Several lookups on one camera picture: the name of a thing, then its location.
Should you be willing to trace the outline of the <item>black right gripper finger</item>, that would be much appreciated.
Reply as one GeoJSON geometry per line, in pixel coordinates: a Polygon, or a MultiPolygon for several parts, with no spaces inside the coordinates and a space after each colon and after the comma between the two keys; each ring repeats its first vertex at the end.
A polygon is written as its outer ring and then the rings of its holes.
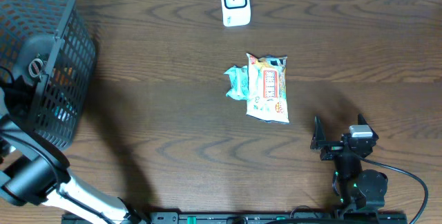
{"type": "Polygon", "coordinates": [[[326,145],[325,132],[319,117],[314,118],[314,133],[311,139],[310,149],[322,149],[326,145]]]}
{"type": "Polygon", "coordinates": [[[361,113],[358,114],[357,121],[358,121],[358,125],[367,125],[367,121],[365,120],[365,118],[363,117],[363,115],[361,113]]]}

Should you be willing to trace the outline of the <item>green Zam-Buk box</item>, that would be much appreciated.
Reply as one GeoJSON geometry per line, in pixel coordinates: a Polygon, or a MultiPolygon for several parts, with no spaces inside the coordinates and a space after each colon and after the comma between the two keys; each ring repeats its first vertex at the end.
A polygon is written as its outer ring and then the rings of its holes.
{"type": "Polygon", "coordinates": [[[48,61],[48,54],[37,53],[33,60],[28,65],[28,73],[33,80],[39,79],[46,69],[48,61]]]}

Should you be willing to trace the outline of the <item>yellow wet wipes pack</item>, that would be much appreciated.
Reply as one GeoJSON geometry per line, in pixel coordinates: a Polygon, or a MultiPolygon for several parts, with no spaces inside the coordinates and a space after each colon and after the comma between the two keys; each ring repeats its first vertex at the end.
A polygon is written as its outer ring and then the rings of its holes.
{"type": "Polygon", "coordinates": [[[258,58],[247,53],[247,115],[265,122],[289,124],[286,87],[287,56],[258,58]]]}

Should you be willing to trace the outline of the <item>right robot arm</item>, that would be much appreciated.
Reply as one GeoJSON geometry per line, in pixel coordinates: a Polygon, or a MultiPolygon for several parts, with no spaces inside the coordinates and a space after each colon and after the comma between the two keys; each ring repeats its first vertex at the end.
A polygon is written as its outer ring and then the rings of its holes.
{"type": "Polygon", "coordinates": [[[357,212],[375,212],[385,205],[388,178],[385,174],[362,168],[361,162],[373,152],[378,135],[359,114],[358,123],[349,127],[339,141],[327,141],[320,118],[314,119],[315,128],[310,149],[320,151],[321,160],[334,162],[332,187],[341,199],[337,215],[357,212]]]}

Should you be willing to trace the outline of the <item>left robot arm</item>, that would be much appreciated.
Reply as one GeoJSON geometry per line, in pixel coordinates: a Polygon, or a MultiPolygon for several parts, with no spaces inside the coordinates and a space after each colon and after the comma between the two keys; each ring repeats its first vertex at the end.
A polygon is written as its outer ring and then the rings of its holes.
{"type": "Polygon", "coordinates": [[[1,171],[1,198],[16,206],[57,207],[90,223],[149,223],[122,199],[77,177],[58,148],[10,115],[6,100],[20,94],[13,86],[1,83],[1,158],[13,151],[21,157],[1,171]]]}

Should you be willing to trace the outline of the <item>light green tissue pack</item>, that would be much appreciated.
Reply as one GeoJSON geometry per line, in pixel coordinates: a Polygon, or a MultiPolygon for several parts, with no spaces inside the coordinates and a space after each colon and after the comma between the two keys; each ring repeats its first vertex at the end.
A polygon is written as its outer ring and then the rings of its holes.
{"type": "Polygon", "coordinates": [[[249,94],[248,67],[232,66],[224,74],[229,76],[231,83],[231,88],[227,91],[226,96],[234,100],[247,100],[249,94]]]}

